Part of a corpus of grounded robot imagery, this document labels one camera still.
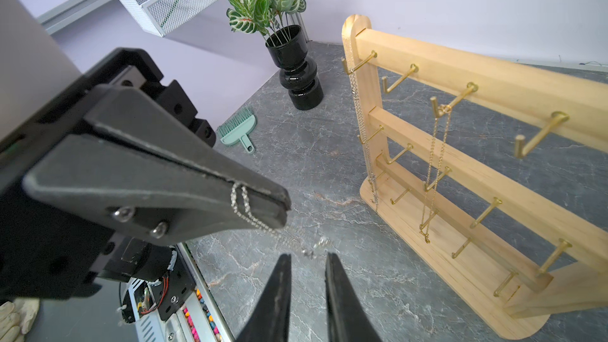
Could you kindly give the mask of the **gold earring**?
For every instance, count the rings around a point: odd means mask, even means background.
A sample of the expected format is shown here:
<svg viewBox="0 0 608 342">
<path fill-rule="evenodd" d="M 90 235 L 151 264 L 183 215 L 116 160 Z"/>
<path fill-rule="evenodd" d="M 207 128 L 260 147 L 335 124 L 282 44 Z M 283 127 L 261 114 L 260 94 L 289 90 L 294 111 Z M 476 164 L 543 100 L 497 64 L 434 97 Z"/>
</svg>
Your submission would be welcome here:
<svg viewBox="0 0 608 342">
<path fill-rule="evenodd" d="M 439 114 L 442 116 L 447 116 L 445 126 L 443 128 L 443 140 L 440 148 L 439 162 L 437 166 L 434 166 L 435 162 L 435 144 L 437 142 L 437 133 L 440 126 L 440 118 L 435 118 L 435 123 L 433 126 L 432 140 L 429 149 L 429 161 L 427 166 L 427 177 L 424 182 L 423 190 L 424 190 L 424 201 L 423 201 L 423 210 L 421 215 L 421 224 L 419 226 L 420 233 L 424 237 L 424 241 L 427 244 L 431 243 L 430 240 L 430 223 L 433 217 L 436 214 L 435 211 L 435 197 L 437 193 L 437 186 L 440 183 L 440 176 L 443 174 L 443 156 L 445 153 L 445 148 L 447 144 L 447 135 L 449 131 L 449 126 L 451 124 L 451 113 L 452 107 L 449 104 L 442 104 L 439 107 Z"/>
</svg>

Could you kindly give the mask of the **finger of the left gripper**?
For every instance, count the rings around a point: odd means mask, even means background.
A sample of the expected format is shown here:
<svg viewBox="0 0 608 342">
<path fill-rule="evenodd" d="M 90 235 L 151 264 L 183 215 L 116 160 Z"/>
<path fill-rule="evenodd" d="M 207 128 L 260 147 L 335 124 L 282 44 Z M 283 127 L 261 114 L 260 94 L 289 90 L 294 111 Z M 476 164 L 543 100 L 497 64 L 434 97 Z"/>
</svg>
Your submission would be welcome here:
<svg viewBox="0 0 608 342">
<path fill-rule="evenodd" d="M 105 88 L 109 92 L 85 115 L 97 133 L 177 165 L 177 181 L 196 194 L 217 200 L 239 183 L 264 202 L 291 208 L 286 188 L 209 147 L 142 90 Z"/>
</svg>

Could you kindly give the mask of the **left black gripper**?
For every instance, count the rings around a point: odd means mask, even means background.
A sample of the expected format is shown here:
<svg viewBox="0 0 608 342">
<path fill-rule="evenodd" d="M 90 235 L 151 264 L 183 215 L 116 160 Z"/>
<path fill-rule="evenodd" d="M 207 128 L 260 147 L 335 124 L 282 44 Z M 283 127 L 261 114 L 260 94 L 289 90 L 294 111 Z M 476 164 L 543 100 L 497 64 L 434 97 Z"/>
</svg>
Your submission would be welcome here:
<svg viewBox="0 0 608 342">
<path fill-rule="evenodd" d="M 134 67 L 139 90 L 214 147 L 216 134 L 177 81 L 150 54 L 119 47 L 47 100 L 1 141 L 1 299 L 70 299 L 100 290 L 93 269 L 112 250 L 115 231 L 155 245 L 174 245 L 248 228 L 230 194 L 196 194 L 177 181 L 177 165 L 141 150 L 90 136 L 83 119 L 107 85 L 124 86 Z M 275 225 L 289 209 L 249 190 L 254 212 Z"/>
</svg>

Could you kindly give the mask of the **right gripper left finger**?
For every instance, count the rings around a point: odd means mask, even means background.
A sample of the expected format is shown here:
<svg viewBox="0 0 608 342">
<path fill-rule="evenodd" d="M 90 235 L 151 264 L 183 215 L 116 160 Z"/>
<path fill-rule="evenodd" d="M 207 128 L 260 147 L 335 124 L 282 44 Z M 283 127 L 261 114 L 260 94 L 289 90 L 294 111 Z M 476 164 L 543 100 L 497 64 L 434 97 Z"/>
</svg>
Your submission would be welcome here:
<svg viewBox="0 0 608 342">
<path fill-rule="evenodd" d="M 291 255 L 282 254 L 237 341 L 285 342 L 291 316 Z"/>
</svg>

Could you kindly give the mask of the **wooden jewelry display stand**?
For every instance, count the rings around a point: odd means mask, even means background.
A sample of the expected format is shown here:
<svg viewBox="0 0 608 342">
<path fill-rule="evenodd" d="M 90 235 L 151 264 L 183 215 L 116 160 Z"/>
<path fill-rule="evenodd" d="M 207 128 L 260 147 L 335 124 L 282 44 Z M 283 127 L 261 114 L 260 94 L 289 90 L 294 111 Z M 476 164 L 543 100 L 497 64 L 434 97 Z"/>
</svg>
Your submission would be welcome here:
<svg viewBox="0 0 608 342">
<path fill-rule="evenodd" d="M 443 174 L 495 210 L 549 242 L 536 264 L 438 192 L 427 244 L 420 233 L 432 133 L 383 108 L 393 86 L 380 69 L 452 96 L 454 111 L 470 101 L 538 128 L 517 136 L 524 158 L 555 134 L 607 149 L 607 86 L 483 55 L 376 31 L 364 15 L 344 23 L 345 73 L 350 79 L 367 166 L 360 194 L 367 204 L 499 336 L 521 340 L 552 314 L 607 304 L 607 233 L 484 163 L 446 144 Z"/>
</svg>

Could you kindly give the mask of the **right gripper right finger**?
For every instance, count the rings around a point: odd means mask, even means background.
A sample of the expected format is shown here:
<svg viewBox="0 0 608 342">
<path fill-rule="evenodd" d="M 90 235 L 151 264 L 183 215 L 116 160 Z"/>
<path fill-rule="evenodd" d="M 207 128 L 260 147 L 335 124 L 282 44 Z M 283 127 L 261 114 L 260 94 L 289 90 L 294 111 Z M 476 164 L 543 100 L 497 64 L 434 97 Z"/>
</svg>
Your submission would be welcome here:
<svg viewBox="0 0 608 342">
<path fill-rule="evenodd" d="M 326 259 L 326 305 L 330 341 L 381 341 L 335 253 Z"/>
</svg>

